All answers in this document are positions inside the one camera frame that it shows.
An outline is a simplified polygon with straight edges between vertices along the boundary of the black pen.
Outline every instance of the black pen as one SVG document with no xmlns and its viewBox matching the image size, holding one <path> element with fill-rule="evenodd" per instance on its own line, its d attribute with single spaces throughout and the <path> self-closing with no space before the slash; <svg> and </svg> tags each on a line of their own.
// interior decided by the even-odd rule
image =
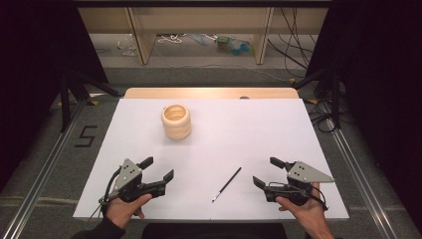
<svg viewBox="0 0 422 239">
<path fill-rule="evenodd" d="M 220 193 L 223 192 L 223 190 L 226 188 L 226 186 L 229 185 L 229 183 L 233 180 L 233 178 L 235 178 L 235 176 L 238 174 L 238 172 L 240 171 L 240 169 L 242 169 L 242 167 L 239 167 L 239 169 L 235 172 L 235 174 L 233 174 L 233 176 L 230 177 L 229 181 L 226 182 L 226 184 L 223 186 L 223 188 L 221 188 L 221 190 L 217 193 L 217 195 L 214 197 L 214 199 L 212 199 L 212 202 L 214 202 L 215 200 L 217 200 L 217 197 L 220 195 Z"/>
</svg>

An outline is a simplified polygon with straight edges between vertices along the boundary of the sleeve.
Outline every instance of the sleeve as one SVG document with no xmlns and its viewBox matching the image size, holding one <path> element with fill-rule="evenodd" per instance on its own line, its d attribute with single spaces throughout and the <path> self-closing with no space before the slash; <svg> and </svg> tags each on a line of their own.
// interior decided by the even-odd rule
<svg viewBox="0 0 422 239">
<path fill-rule="evenodd" d="M 80 231 L 72 239 L 119 239 L 125 232 L 105 217 L 93 230 Z"/>
</svg>

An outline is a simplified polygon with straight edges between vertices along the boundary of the black cable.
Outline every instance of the black cable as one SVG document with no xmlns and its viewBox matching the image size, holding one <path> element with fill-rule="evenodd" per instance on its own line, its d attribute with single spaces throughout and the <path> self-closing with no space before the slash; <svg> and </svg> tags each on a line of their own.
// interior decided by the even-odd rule
<svg viewBox="0 0 422 239">
<path fill-rule="evenodd" d="M 318 102 L 316 103 L 316 105 L 314 106 L 314 108 L 308 113 L 309 115 L 311 115 L 311 114 L 317 114 L 317 115 L 320 115 L 320 116 L 318 116 L 318 117 L 315 117 L 315 118 L 311 118 L 311 122 L 313 123 L 313 126 L 316 126 L 316 128 L 319 130 L 319 131 L 321 131 L 321 132 L 332 132 L 332 131 L 334 131 L 335 130 L 335 127 L 334 128 L 331 128 L 331 129 L 329 129 L 329 130 L 325 130 L 325 129 L 322 129 L 321 128 L 321 126 L 320 126 L 320 124 L 324 121 L 324 120 L 328 120 L 328 119 L 330 119 L 331 118 L 331 113 L 326 113 L 325 111 L 323 111 L 321 108 L 320 108 L 320 103 L 321 102 L 328 102 L 328 100 L 327 99 L 321 99 L 321 100 L 318 100 Z"/>
<path fill-rule="evenodd" d="M 305 65 L 303 65 L 302 63 L 298 62 L 297 60 L 295 60 L 293 57 L 289 56 L 288 54 L 284 53 L 282 50 L 278 49 L 271 41 L 270 39 L 268 39 L 268 42 L 271 44 L 271 46 L 274 47 L 274 49 L 278 52 L 281 53 L 283 56 L 285 56 L 286 58 L 289 58 L 291 61 L 295 62 L 296 64 L 298 64 L 299 66 L 303 67 L 304 69 L 306 69 L 307 67 Z"/>
<path fill-rule="evenodd" d="M 85 230 L 89 230 L 89 229 L 87 228 L 88 223 L 89 223 L 89 222 L 91 222 L 91 219 L 93 219 L 94 215 L 96 214 L 96 212 L 97 212 L 97 211 L 99 211 L 99 209 L 100 209 L 101 207 L 102 207 L 102 205 L 100 204 L 100 205 L 97 207 L 97 209 L 93 212 L 93 214 L 91 214 L 90 218 L 88 218 L 87 222 L 86 222 L 86 223 L 85 223 L 85 225 L 84 225 Z"/>
<path fill-rule="evenodd" d="M 280 40 L 282 40 L 282 42 L 284 42 L 285 44 L 289 44 L 288 42 L 286 42 L 286 40 L 285 39 L 283 39 L 282 38 L 282 36 L 279 34 L 279 38 L 280 38 Z M 297 48 L 297 49 L 300 49 L 300 47 L 298 47 L 298 46 L 294 46 L 294 45 L 291 45 L 291 47 L 293 47 L 293 48 Z M 310 53 L 313 53 L 314 51 L 312 51 L 312 50 L 309 50 L 309 49 L 306 49 L 306 48 L 302 48 L 302 50 L 304 50 L 304 51 L 306 51 L 306 52 L 310 52 Z"/>
<path fill-rule="evenodd" d="M 106 187 L 105 190 L 105 196 L 103 198 L 103 204 L 107 204 L 108 203 L 108 193 L 109 193 L 109 189 L 111 188 L 112 183 L 114 182 L 114 179 L 120 174 L 120 169 L 121 167 L 118 168 L 118 170 L 112 174 L 111 179 L 108 182 L 108 185 Z"/>
<path fill-rule="evenodd" d="M 314 39 L 313 35 L 310 35 L 311 39 L 313 40 L 314 44 L 317 43 L 317 41 Z"/>
<path fill-rule="evenodd" d="M 322 209 L 324 211 L 328 210 L 328 207 L 326 207 L 326 205 L 325 205 L 325 196 L 323 195 L 323 193 L 318 188 L 316 188 L 314 186 L 312 186 L 312 188 L 316 189 L 318 191 L 318 193 L 322 196 L 322 200 L 320 198 L 317 198 L 316 196 L 313 196 L 312 194 L 305 192 L 304 189 L 300 189 L 300 188 L 293 186 L 293 185 L 290 185 L 290 184 L 285 184 L 283 182 L 270 182 L 268 185 L 270 186 L 271 184 L 286 185 L 286 186 L 294 188 L 296 190 L 296 191 L 280 191 L 280 190 L 271 189 L 271 191 L 273 191 L 273 192 L 283 192 L 283 193 L 285 193 L 285 192 L 298 192 L 298 193 L 301 193 L 304 197 L 307 197 L 307 198 L 310 198 L 310 199 L 317 201 L 322 206 Z"/>
<path fill-rule="evenodd" d="M 289 20 L 286 17 L 285 12 L 283 11 L 283 8 L 281 8 L 281 10 L 282 10 L 283 17 L 285 18 L 285 21 L 288 24 L 289 30 L 291 32 L 291 39 L 289 40 L 288 49 L 289 49 L 289 46 L 290 46 L 290 42 L 292 40 L 292 37 L 295 38 L 295 40 L 296 40 L 299 48 L 301 49 L 301 55 L 302 55 L 302 57 L 303 57 L 303 59 L 305 61 L 305 64 L 308 65 L 309 60 L 308 60 L 308 57 L 305 55 L 305 53 L 303 51 L 303 48 L 301 46 L 301 41 L 299 40 L 299 34 L 298 34 L 298 25 L 296 24 L 296 17 L 297 17 L 298 8 L 294 8 L 293 9 L 294 22 L 293 22 L 293 26 L 292 27 L 291 27 L 291 25 L 289 23 Z"/>
<path fill-rule="evenodd" d="M 288 52 L 288 50 L 289 50 L 289 47 L 290 47 L 290 43 L 291 43 L 291 41 L 292 41 L 292 35 L 291 35 L 291 37 L 290 37 L 290 39 L 289 39 L 289 44 L 288 44 L 288 47 L 286 48 L 286 53 Z M 293 73 L 291 73 L 290 71 L 289 71 L 289 68 L 288 68 L 288 64 L 287 64 L 287 62 L 286 62 L 286 58 L 285 58 L 285 68 L 288 70 L 288 72 L 291 74 L 291 75 L 293 75 L 293 76 L 295 76 L 295 77 L 298 77 L 297 75 L 295 75 L 295 74 L 293 74 Z"/>
<path fill-rule="evenodd" d="M 110 49 L 96 48 L 97 54 L 111 52 Z"/>
<path fill-rule="evenodd" d="M 343 101 L 339 103 L 339 107 L 340 107 L 340 109 L 341 109 L 342 111 L 341 111 L 341 112 L 338 112 L 338 115 L 339 115 L 339 116 L 351 115 L 350 110 L 344 106 L 344 104 L 346 104 L 345 99 L 341 99 L 341 100 L 343 100 Z M 320 114 L 325 114 L 325 115 L 328 115 L 328 116 L 330 117 L 330 114 L 325 113 L 323 110 L 321 110 L 321 109 L 319 108 L 319 102 L 327 102 L 327 103 L 330 105 L 330 104 L 331 104 L 331 101 L 330 101 L 330 100 L 325 99 L 325 100 L 318 101 L 318 103 L 317 103 L 317 110 L 318 110 L 318 112 L 319 112 Z M 348 120 L 345 120 L 345 119 L 342 119 L 342 118 L 339 118 L 339 120 L 341 120 L 342 122 L 345 122 L 345 123 L 347 123 L 347 124 L 356 124 L 356 122 L 355 122 L 355 121 L 348 121 Z"/>
</svg>

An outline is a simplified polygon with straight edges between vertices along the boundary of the cable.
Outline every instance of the cable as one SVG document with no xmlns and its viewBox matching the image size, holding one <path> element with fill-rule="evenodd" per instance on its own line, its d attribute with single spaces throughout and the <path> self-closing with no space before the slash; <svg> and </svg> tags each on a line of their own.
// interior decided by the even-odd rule
<svg viewBox="0 0 422 239">
<path fill-rule="evenodd" d="M 279 38 L 280 38 L 280 40 L 282 40 L 282 42 L 284 42 L 285 44 L 289 44 L 288 42 L 286 42 L 286 40 L 284 40 L 284 39 L 282 38 L 282 35 L 281 35 L 281 34 L 279 34 Z M 297 48 L 297 49 L 300 49 L 300 50 L 303 50 L 303 51 L 306 51 L 306 52 L 310 52 L 310 53 L 313 53 L 313 52 L 314 52 L 314 51 L 312 51 L 312 50 L 309 50 L 309 49 L 306 49 L 306 48 L 301 48 L 301 47 L 294 46 L 294 45 L 291 45 L 291 47 L 293 47 L 293 48 Z"/>
<path fill-rule="evenodd" d="M 192 34 L 192 33 L 189 33 L 186 36 L 188 38 L 196 41 L 197 43 L 199 43 L 199 45 L 202 45 L 202 46 L 208 45 L 208 42 L 204 39 L 205 38 L 204 34 Z"/>
<path fill-rule="evenodd" d="M 161 39 L 157 40 L 158 43 L 163 43 L 165 41 L 168 41 L 168 42 L 171 42 L 171 43 L 177 43 L 177 44 L 182 43 L 182 40 L 179 39 L 178 34 L 161 35 Z"/>
<path fill-rule="evenodd" d="M 296 191 L 281 191 L 281 190 L 270 189 L 273 192 L 282 192 L 282 193 L 297 192 L 297 193 L 300 193 L 303 197 L 307 197 L 307 198 L 310 198 L 310 199 L 317 201 L 322 206 L 322 209 L 324 211 L 328 210 L 328 207 L 326 206 L 326 203 L 325 203 L 325 196 L 323 195 L 323 193 L 318 188 L 316 188 L 314 186 L 312 186 L 312 188 L 316 189 L 318 191 L 318 193 L 322 196 L 322 199 L 317 198 L 316 196 L 307 193 L 304 189 L 300 189 L 300 188 L 293 186 L 293 185 L 290 185 L 290 184 L 285 184 L 283 182 L 270 182 L 268 185 L 271 186 L 271 184 L 279 184 L 279 185 L 287 186 L 287 187 L 290 187 L 290 188 L 293 188 L 293 189 L 296 190 Z"/>
<path fill-rule="evenodd" d="M 96 48 L 96 51 L 97 54 L 111 52 L 111 50 L 107 48 Z"/>
<path fill-rule="evenodd" d="M 317 41 L 314 39 L 313 35 L 310 35 L 311 39 L 313 40 L 314 44 L 317 43 Z"/>
<path fill-rule="evenodd" d="M 108 182 L 108 185 L 106 186 L 105 195 L 103 197 L 103 200 L 100 199 L 100 205 L 103 206 L 102 210 L 104 210 L 104 207 L 108 205 L 108 193 L 109 189 L 111 188 L 112 183 L 114 182 L 114 179 L 120 174 L 121 167 L 118 168 L 118 170 L 112 174 L 111 179 Z"/>
<path fill-rule="evenodd" d="M 305 64 L 308 66 L 309 60 L 308 60 L 308 57 L 305 55 L 304 49 L 301 46 L 301 41 L 299 40 L 299 34 L 298 34 L 298 25 L 296 24 L 297 23 L 296 20 L 297 20 L 297 12 L 298 12 L 298 9 L 297 8 L 294 8 L 293 9 L 293 17 L 294 17 L 293 26 L 291 26 L 289 20 L 287 19 L 286 14 L 285 14 L 283 8 L 281 8 L 281 11 L 282 11 L 283 17 L 285 18 L 285 21 L 286 21 L 286 23 L 287 23 L 287 25 L 289 27 L 289 30 L 291 32 L 291 38 L 289 39 L 289 43 L 288 43 L 288 47 L 286 49 L 286 52 L 289 50 L 289 47 L 291 46 L 291 41 L 292 41 L 292 37 L 293 37 L 296 40 L 296 42 L 297 42 L 297 44 L 299 46 L 299 49 L 301 50 L 301 55 L 302 55 L 302 57 L 303 57 L 303 59 L 305 61 Z"/>
<path fill-rule="evenodd" d="M 299 66 L 301 66 L 302 68 L 306 69 L 307 66 L 303 65 L 302 63 L 298 62 L 297 60 L 295 60 L 293 57 L 289 56 L 288 54 L 284 53 L 282 50 L 278 49 L 271 41 L 270 39 L 268 39 L 268 42 L 270 43 L 271 46 L 274 47 L 274 49 L 281 53 L 283 56 L 289 58 L 290 60 L 292 60 L 293 62 L 295 62 L 296 64 L 298 64 Z"/>
<path fill-rule="evenodd" d="M 198 65 L 198 66 L 192 66 L 192 65 L 185 65 L 185 66 L 173 66 L 173 65 L 171 65 L 171 64 L 169 64 L 165 59 L 164 59 L 164 57 L 154 48 L 154 47 L 152 47 L 152 50 L 154 50 L 154 52 L 160 57 L 160 59 L 163 61 L 163 62 L 165 62 L 165 64 L 167 64 L 167 66 L 169 67 L 169 68 L 174 68 L 174 69 L 179 69 L 179 68 L 206 68 L 206 67 L 236 67 L 236 68 L 241 68 L 241 69 L 245 69 L 245 70 L 248 70 L 248 71 L 251 71 L 251 72 L 254 72 L 254 73 L 258 73 L 258 74 L 262 74 L 262 75 L 265 75 L 265 76 L 268 76 L 268 77 L 270 77 L 270 78 L 273 78 L 273 79 L 276 79 L 276 80 L 278 80 L 278 81 L 282 81 L 282 82 L 288 82 L 289 80 L 285 80 L 285 79 L 281 79 L 281 78 L 277 78 L 277 77 L 275 77 L 275 76 L 273 76 L 273 75 L 271 75 L 271 74 L 268 74 L 268 73 L 265 73 L 265 72 L 260 72 L 260 71 L 256 71 L 256 70 L 253 70 L 253 69 L 249 69 L 249 68 L 246 68 L 246 67 L 242 67 L 242 66 L 239 66 L 239 65 L 220 65 L 220 64 L 206 64 L 206 65 Z"/>
<path fill-rule="evenodd" d="M 102 205 L 100 204 L 98 207 L 97 207 L 97 209 L 93 212 L 93 214 L 91 214 L 91 216 L 90 216 L 90 218 L 88 218 L 88 220 L 87 220 L 87 222 L 85 223 L 85 225 L 84 225 L 84 228 L 85 228 L 85 230 L 88 230 L 88 228 L 87 228 L 87 225 L 88 225 L 88 223 L 91 221 L 91 219 L 93 219 L 93 217 L 94 217 L 94 215 L 96 214 L 96 212 L 98 211 L 99 212 L 99 218 L 100 218 L 100 208 L 102 207 Z"/>
<path fill-rule="evenodd" d="M 339 102 L 339 108 L 342 110 L 340 112 L 338 112 L 338 115 L 341 116 L 347 116 L 350 115 L 350 111 L 348 109 L 347 106 L 347 101 L 344 98 L 340 98 L 342 101 Z M 313 126 L 317 125 L 317 129 L 321 132 L 332 132 L 335 130 L 335 128 L 330 128 L 330 129 L 322 129 L 320 123 L 323 122 L 324 120 L 328 120 L 331 119 L 331 113 L 327 113 L 325 112 L 323 109 L 320 108 L 320 104 L 321 103 L 327 103 L 328 105 L 331 106 L 331 100 L 330 98 L 325 98 L 325 99 L 319 99 L 316 103 L 316 105 L 308 112 L 308 114 L 311 115 L 319 115 L 315 118 L 311 118 L 311 122 L 313 123 Z M 348 124 L 356 124 L 355 121 L 349 121 L 349 120 L 345 120 L 342 118 L 339 118 L 339 120 L 341 120 L 342 122 L 348 123 Z"/>
</svg>

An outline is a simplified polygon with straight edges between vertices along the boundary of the hand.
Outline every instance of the hand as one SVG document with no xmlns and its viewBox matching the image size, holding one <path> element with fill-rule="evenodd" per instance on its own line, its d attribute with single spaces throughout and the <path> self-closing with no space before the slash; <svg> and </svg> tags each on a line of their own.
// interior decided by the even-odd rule
<svg viewBox="0 0 422 239">
<path fill-rule="evenodd" d="M 313 187 L 319 189 L 319 183 L 313 183 Z M 313 189 L 312 194 L 319 198 L 319 192 L 316 189 Z M 312 238 L 334 238 L 329 231 L 328 225 L 326 224 L 323 209 L 319 202 L 310 198 L 307 203 L 302 206 L 298 206 L 291 202 L 288 198 L 280 196 L 276 198 L 276 201 L 282 205 L 279 210 L 289 210 L 292 212 Z"/>
<path fill-rule="evenodd" d="M 115 198 L 109 203 L 105 216 L 116 226 L 124 229 L 132 215 L 139 216 L 140 218 L 145 217 L 140 207 L 145 205 L 151 198 L 151 194 L 145 194 L 128 203 L 122 201 L 120 198 Z"/>
</svg>

